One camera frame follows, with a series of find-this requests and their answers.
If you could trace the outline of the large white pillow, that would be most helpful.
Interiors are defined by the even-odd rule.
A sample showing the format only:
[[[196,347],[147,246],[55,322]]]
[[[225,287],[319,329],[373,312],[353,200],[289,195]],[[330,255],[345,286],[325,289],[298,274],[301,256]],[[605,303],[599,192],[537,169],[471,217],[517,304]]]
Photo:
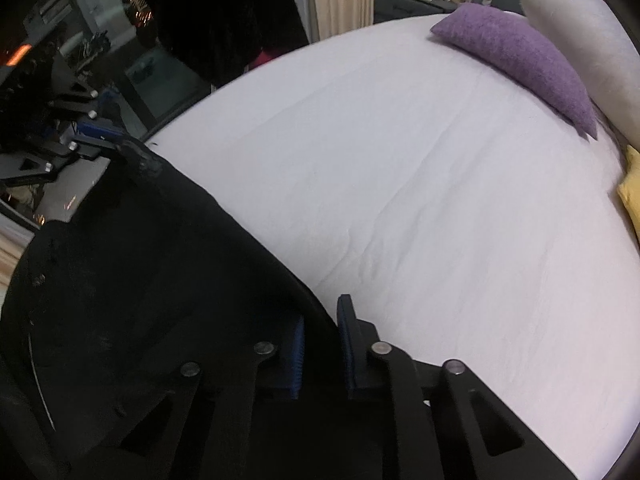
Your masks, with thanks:
[[[639,53],[604,0],[520,0],[529,24],[572,64],[593,102],[639,146]]]

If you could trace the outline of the black hanging coat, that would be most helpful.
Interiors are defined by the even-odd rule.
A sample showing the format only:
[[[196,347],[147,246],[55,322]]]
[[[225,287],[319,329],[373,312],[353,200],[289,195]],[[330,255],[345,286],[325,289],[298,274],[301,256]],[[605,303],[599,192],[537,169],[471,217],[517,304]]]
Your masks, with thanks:
[[[143,2],[151,12],[151,37],[215,88],[309,44],[295,0]]]

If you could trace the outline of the dark grey nightstand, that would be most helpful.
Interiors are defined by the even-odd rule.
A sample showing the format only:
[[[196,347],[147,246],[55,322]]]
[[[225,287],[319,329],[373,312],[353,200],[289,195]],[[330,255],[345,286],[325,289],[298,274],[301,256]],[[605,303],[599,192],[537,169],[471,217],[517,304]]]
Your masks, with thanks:
[[[454,2],[442,0],[374,0],[373,23],[454,12]]]

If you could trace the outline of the black embroidered pants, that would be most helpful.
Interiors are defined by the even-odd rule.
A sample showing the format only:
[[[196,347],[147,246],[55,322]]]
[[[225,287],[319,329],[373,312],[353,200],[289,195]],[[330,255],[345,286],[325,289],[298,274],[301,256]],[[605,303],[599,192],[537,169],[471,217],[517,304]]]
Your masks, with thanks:
[[[424,479],[421,404],[350,392],[337,324],[200,186],[111,160],[1,310],[6,479]],[[305,327],[297,399],[286,341]]]

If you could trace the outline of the yellow patterned cushion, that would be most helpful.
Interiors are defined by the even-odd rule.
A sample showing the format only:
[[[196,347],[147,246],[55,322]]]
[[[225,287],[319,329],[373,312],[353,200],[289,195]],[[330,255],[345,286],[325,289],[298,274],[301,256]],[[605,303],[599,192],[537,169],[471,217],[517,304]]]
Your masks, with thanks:
[[[628,145],[625,158],[626,174],[617,187],[617,195],[634,226],[637,240],[640,240],[640,153]]]

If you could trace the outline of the purple cushion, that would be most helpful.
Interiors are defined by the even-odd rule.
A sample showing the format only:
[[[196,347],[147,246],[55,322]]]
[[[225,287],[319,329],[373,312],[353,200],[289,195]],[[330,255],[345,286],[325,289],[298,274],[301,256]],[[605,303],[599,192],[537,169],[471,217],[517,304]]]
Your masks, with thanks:
[[[578,73],[521,15],[463,3],[432,26],[431,33],[501,70],[556,110],[579,133],[597,139],[596,113]]]

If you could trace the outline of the white bed mattress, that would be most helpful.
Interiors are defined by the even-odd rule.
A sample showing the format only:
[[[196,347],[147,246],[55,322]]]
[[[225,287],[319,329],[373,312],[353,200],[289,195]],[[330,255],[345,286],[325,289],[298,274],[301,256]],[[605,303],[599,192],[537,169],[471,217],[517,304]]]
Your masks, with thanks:
[[[639,422],[639,252],[620,150],[409,18],[215,91],[151,146],[333,310],[458,358],[575,476]]]

